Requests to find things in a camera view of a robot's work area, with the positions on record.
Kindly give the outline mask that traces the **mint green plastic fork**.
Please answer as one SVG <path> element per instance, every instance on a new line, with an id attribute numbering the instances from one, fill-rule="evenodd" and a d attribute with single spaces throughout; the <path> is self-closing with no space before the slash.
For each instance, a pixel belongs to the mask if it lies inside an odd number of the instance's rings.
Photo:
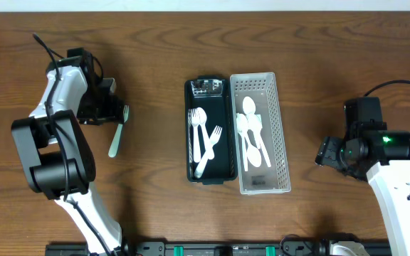
<path id="1" fill-rule="evenodd" d="M 109 148 L 108 156 L 110 158 L 115 158 L 117 156 L 118 149 L 120 146 L 120 140 L 122 136 L 122 129 L 126 121 L 129 119 L 129 112 L 130 112 L 129 106 L 125 105 L 123 109 L 123 122 L 122 124 L 118 124 L 115 135 L 112 140 L 112 144 L 110 145 L 110 148 Z"/>

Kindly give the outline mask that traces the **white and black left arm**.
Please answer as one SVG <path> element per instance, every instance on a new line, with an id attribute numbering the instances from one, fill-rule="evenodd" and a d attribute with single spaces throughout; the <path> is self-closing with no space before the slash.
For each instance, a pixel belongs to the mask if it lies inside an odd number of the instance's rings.
<path id="1" fill-rule="evenodd" d="M 95 72 L 98 59 L 72 48 L 46 69 L 46 90 L 29 117 L 11 125 L 29 188 L 54 201 L 73 219 L 88 255 L 133 255 L 120 224 L 96 185 L 96 165 L 81 125 L 123 124 L 128 107 L 115 95 L 115 79 Z"/>

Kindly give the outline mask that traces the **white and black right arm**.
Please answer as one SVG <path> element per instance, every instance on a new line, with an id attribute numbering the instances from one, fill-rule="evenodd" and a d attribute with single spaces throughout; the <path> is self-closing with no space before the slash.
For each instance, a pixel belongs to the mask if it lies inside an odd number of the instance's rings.
<path id="1" fill-rule="evenodd" d="M 367 182 L 393 255 L 410 255 L 410 133 L 369 130 L 354 139 L 325 137 L 315 163 Z"/>

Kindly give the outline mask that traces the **white plastic spoon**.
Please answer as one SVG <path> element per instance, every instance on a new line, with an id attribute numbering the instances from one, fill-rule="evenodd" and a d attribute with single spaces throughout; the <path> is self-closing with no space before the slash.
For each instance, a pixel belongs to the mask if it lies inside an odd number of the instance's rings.
<path id="1" fill-rule="evenodd" d="M 270 158 L 269 158 L 266 146 L 261 136 L 261 130 L 263 128 L 262 122 L 258 118 L 258 116 L 255 114 L 248 114 L 247 119 L 248 119 L 249 129 L 254 134 L 254 138 L 256 140 L 256 143 L 258 144 L 258 148 L 262 150 L 263 158 L 266 161 L 267 167 L 270 168 L 271 167 Z"/>
<path id="2" fill-rule="evenodd" d="M 246 140 L 245 137 L 243 135 L 243 124 L 242 124 L 242 118 L 241 118 L 242 114 L 241 113 L 237 113 L 236 114 L 236 124 L 237 124 L 237 130 L 238 130 L 238 134 L 241 137 L 241 148 L 242 148 L 242 157 L 243 157 L 243 170 L 247 171 L 248 170 L 248 159 L 246 156 Z"/>
<path id="3" fill-rule="evenodd" d="M 206 129 L 206 121 L 207 121 L 206 112 L 201 107 L 197 107 L 196 111 L 197 111 L 198 116 L 199 116 L 199 126 L 201 127 L 205 150 L 208 152 L 208 159 L 213 159 L 214 158 L 214 150 L 212 149 L 212 145 L 211 145 L 211 142 L 210 142 L 210 139 L 209 139 L 208 131 Z"/>
<path id="4" fill-rule="evenodd" d="M 249 136 L 246 132 L 243 133 L 243 138 L 245 139 L 245 142 L 247 143 L 246 146 L 246 157 L 249 160 L 249 162 L 256 168 L 261 166 L 262 160 L 261 160 L 261 154 L 259 150 L 252 145 Z"/>
<path id="5" fill-rule="evenodd" d="M 256 142 L 256 147 L 261 148 L 261 130 L 262 124 L 260 119 L 256 116 L 256 104 L 249 96 L 243 99 L 243 111 L 248 120 L 248 128 L 253 132 L 253 136 Z"/>

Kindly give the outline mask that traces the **white plastic fork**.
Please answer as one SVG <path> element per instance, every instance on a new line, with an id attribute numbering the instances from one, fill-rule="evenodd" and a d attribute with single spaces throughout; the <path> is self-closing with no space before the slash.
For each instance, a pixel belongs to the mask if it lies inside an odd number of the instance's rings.
<path id="1" fill-rule="evenodd" d="M 213 132 L 211 133 L 210 137 L 210 142 L 211 142 L 211 148 L 207 149 L 204 153 L 204 155 L 201 158 L 201 161 L 198 163 L 195 171 L 194 171 L 194 177 L 195 178 L 201 178 L 202 174 L 204 172 L 204 169 L 206 167 L 207 161 L 209 160 L 209 157 L 211 156 L 211 152 L 213 149 L 213 146 L 218 143 L 220 136 L 222 133 L 222 127 L 220 126 L 215 126 Z"/>
<path id="2" fill-rule="evenodd" d="M 201 149 L 199 144 L 198 126 L 200 123 L 199 114 L 196 109 L 191 110 L 191 124 L 193 127 L 193 160 L 195 163 L 201 161 Z"/>

